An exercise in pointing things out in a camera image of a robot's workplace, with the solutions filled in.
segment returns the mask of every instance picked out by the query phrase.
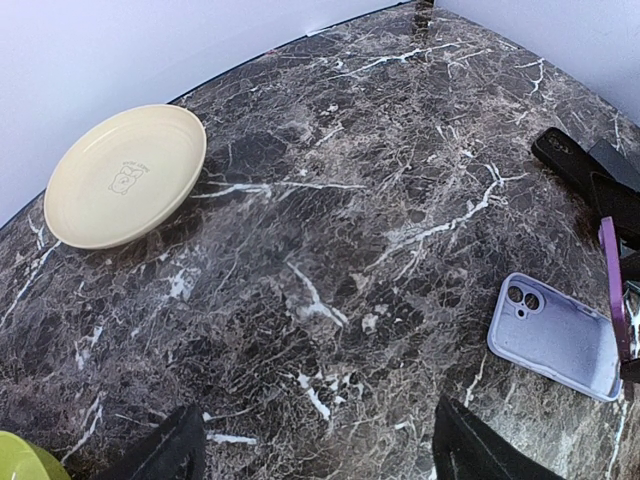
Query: cat illustration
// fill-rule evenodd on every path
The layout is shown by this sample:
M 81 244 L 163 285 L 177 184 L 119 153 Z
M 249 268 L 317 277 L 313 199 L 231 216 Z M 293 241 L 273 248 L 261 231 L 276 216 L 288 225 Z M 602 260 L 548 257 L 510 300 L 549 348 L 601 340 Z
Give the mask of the cat illustration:
M 109 185 L 109 190 L 120 195 L 126 195 L 131 186 L 136 183 L 136 180 L 142 176 L 143 170 L 135 167 L 122 167 L 119 173 L 116 174 L 116 178 L 113 179 L 113 183 Z

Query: marble table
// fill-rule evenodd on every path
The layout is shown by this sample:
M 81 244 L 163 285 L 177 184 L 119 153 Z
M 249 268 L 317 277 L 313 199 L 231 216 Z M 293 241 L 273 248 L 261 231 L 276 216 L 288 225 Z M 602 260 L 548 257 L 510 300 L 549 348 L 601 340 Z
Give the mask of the marble table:
M 640 473 L 640 412 L 502 360 L 520 271 L 608 314 L 584 204 L 531 155 L 555 125 L 640 151 L 560 70 L 425 3 L 255 59 L 175 102 L 207 129 L 176 214 L 61 245 L 42 196 L 0 231 L 0 428 L 75 478 L 173 408 L 206 412 L 211 479 L 434 479 L 441 394 L 571 479 Z

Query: plate rim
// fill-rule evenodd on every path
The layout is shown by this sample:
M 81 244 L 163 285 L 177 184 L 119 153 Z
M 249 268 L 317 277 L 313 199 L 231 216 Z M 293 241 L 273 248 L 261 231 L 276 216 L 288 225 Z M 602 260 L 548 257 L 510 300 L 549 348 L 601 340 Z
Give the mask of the plate rim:
M 153 217 L 151 220 L 149 220 L 148 222 L 142 224 L 139 228 L 132 230 L 130 233 L 122 236 L 121 238 L 118 238 L 116 240 L 112 240 L 109 242 L 102 242 L 102 243 L 84 243 L 84 242 L 77 242 L 74 241 L 73 239 L 68 238 L 66 235 L 61 235 L 59 231 L 56 231 L 56 228 L 52 226 L 51 220 L 49 218 L 49 209 L 51 208 L 50 206 L 50 196 L 49 196 L 49 187 L 51 187 L 52 183 L 55 181 L 56 178 L 56 174 L 58 173 L 59 169 L 61 168 L 62 163 L 64 162 L 64 160 L 69 156 L 69 154 L 78 146 L 78 144 L 80 144 L 80 142 L 82 142 L 83 139 L 85 139 L 87 136 L 89 136 L 93 131 L 99 129 L 100 127 L 102 127 L 105 123 L 113 121 L 114 119 L 117 119 L 120 116 L 125 116 L 128 115 L 134 111 L 138 111 L 138 110 L 146 110 L 146 109 L 152 109 L 152 108 L 162 108 L 162 109 L 171 109 L 171 110 L 179 110 L 183 113 L 187 113 L 190 117 L 192 117 L 195 120 L 196 125 L 198 125 L 199 127 L 199 131 L 201 133 L 201 138 L 202 138 L 202 155 L 200 157 L 200 159 L 198 160 L 197 163 L 197 168 L 194 169 L 193 175 L 192 177 L 189 179 L 189 181 L 185 184 L 185 186 L 183 187 L 183 189 L 180 191 L 179 195 L 176 195 L 176 197 L 172 200 L 172 202 L 166 207 L 164 208 L 162 211 L 160 211 L 155 217 Z M 116 113 L 115 115 L 112 115 L 108 118 L 106 118 L 105 120 L 101 121 L 100 123 L 98 123 L 97 125 L 95 125 L 94 127 L 92 127 L 91 129 L 89 129 L 87 132 L 85 132 L 82 136 L 80 136 L 80 138 L 78 138 L 72 145 L 71 147 L 69 147 L 67 149 L 67 151 L 64 153 L 64 155 L 60 158 L 60 160 L 58 161 L 58 163 L 56 164 L 53 173 L 51 174 L 51 177 L 49 177 L 49 181 L 47 182 L 47 188 L 45 189 L 45 193 L 44 193 L 44 201 L 43 201 L 43 210 L 44 210 L 44 218 L 45 218 L 45 222 L 47 224 L 47 227 L 49 228 L 49 230 L 51 231 L 51 233 L 58 239 L 60 240 L 62 243 L 69 245 L 71 247 L 74 248 L 80 248 L 80 249 L 84 249 L 84 250 L 104 250 L 107 248 L 113 248 L 113 247 L 118 247 L 120 245 L 124 245 L 126 243 L 129 243 L 139 237 L 142 237 L 143 235 L 145 235 L 146 233 L 150 232 L 151 230 L 153 230 L 155 227 L 157 227 L 158 225 L 160 225 L 163 221 L 165 221 L 173 212 L 175 212 L 177 210 L 177 208 L 185 201 L 185 199 L 187 198 L 187 196 L 189 195 L 189 192 L 191 192 L 191 190 L 193 189 L 194 185 L 196 184 L 198 177 L 200 176 L 200 173 L 202 172 L 202 168 L 204 166 L 204 160 L 206 158 L 206 154 L 207 154 L 207 132 L 204 128 L 204 125 L 202 124 L 202 121 L 198 118 L 198 116 L 193 113 L 191 110 L 184 108 L 184 107 L 180 107 L 178 105 L 169 105 L 169 104 L 150 104 L 150 105 L 142 105 L 139 107 L 134 107 L 134 108 L 130 108 L 128 110 L 124 110 L 122 112 Z

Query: cream plate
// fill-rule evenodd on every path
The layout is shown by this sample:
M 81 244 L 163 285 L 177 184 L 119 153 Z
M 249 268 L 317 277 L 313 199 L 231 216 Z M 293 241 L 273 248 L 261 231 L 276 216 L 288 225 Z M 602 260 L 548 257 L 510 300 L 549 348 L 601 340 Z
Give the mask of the cream plate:
M 189 195 L 206 150 L 198 117 L 149 105 L 105 120 L 60 160 L 44 196 L 49 229 L 78 248 L 109 248 L 144 235 Z

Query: green bowl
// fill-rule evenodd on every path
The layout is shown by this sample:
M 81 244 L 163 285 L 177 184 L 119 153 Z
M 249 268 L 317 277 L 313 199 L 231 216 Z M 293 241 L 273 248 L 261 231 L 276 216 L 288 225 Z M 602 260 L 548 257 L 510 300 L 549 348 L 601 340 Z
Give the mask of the green bowl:
M 71 480 L 49 452 L 0 431 L 0 480 Z

